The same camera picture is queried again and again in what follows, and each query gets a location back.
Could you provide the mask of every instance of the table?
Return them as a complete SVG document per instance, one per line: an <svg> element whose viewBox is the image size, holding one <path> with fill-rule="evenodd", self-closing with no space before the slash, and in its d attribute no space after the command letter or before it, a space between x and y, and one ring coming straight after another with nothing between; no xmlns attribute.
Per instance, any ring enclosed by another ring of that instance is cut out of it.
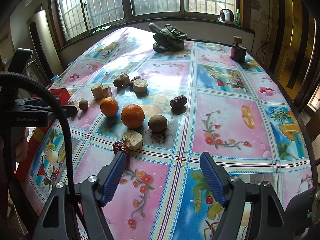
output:
<svg viewBox="0 0 320 240"><path fill-rule="evenodd" d="M137 104L145 113L139 129L143 147L131 152L131 162L111 203L103 208L116 240L211 239L223 208L212 199L200 170L200 154L208 151L218 165L245 182L273 185L284 208L290 199L312 186L305 140L281 90L249 54L245 63L230 59L230 47L186 41L179 52L153 51L152 33L132 27L108 35L84 52L52 88L67 88L71 99L89 101L86 112L69 119L75 183L97 174L114 157L112 144L127 128L121 110ZM114 78L148 80L146 93ZM93 83L112 88L119 112L107 118L91 93ZM172 111L170 100L185 95L186 107ZM165 133L154 136L148 120L161 114ZM42 140L24 191L40 212L52 185L66 181L64 141L55 121ZM245 235L250 213L246 203L239 230ZM81 234L86 238L83 228Z"/></svg>

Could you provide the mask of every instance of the dried date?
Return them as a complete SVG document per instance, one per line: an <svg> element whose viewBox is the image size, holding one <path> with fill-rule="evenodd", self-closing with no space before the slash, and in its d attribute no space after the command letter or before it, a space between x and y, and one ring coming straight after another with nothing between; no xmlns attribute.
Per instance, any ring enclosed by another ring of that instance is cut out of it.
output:
<svg viewBox="0 0 320 240"><path fill-rule="evenodd" d="M183 107L187 103L187 98L185 96L175 97L170 101L170 106L172 108Z"/></svg>
<svg viewBox="0 0 320 240"><path fill-rule="evenodd" d="M132 80L130 80L130 82L129 82L129 87L133 87L133 82L136 80L136 79L139 79L139 78L141 78L141 77L139 77L139 76L136 76L136 77L134 77L134 78L132 78Z"/></svg>
<svg viewBox="0 0 320 240"><path fill-rule="evenodd" d="M117 154L117 152L124 152L127 159L126 168L128 168L130 165L130 154L128 147L123 142L115 142L112 145L112 149L115 155Z"/></svg>

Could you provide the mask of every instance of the wooden cork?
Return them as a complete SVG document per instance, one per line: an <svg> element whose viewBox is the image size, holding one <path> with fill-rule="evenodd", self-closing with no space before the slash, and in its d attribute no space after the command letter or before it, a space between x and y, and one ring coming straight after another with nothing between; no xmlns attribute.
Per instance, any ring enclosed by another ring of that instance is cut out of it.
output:
<svg viewBox="0 0 320 240"><path fill-rule="evenodd" d="M242 38L239 36L233 36L233 43L238 43L241 44L242 43Z"/></svg>

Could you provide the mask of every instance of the orange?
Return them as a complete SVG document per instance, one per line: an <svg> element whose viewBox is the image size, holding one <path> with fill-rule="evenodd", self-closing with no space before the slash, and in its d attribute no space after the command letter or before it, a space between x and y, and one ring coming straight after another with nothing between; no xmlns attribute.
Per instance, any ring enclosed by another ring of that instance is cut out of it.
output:
<svg viewBox="0 0 320 240"><path fill-rule="evenodd" d="M105 98L100 103L101 112L107 117L113 117L118 113L119 106L113 98Z"/></svg>
<svg viewBox="0 0 320 240"><path fill-rule="evenodd" d="M140 106L127 105L121 113L121 121L129 129L135 129L142 125L144 121L144 112Z"/></svg>

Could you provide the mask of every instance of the blue gripper pad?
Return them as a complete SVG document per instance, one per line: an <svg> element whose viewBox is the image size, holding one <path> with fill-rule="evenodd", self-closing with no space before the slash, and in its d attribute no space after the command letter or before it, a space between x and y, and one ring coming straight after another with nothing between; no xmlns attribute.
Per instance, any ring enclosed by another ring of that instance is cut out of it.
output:
<svg viewBox="0 0 320 240"><path fill-rule="evenodd" d="M108 202L110 202L116 192L119 185L119 180L126 167L127 160L124 153L121 153L120 157L112 167L110 174L103 184L103 196L100 200L101 205L104 207Z"/></svg>
<svg viewBox="0 0 320 240"><path fill-rule="evenodd" d="M214 200L216 202L219 202L221 206L224 207L225 204L227 203L227 199L224 195L224 186L208 158L210 158L213 161L209 153L207 155L205 153L201 154L200 168L203 172L205 180L209 185L211 193L213 194Z"/></svg>

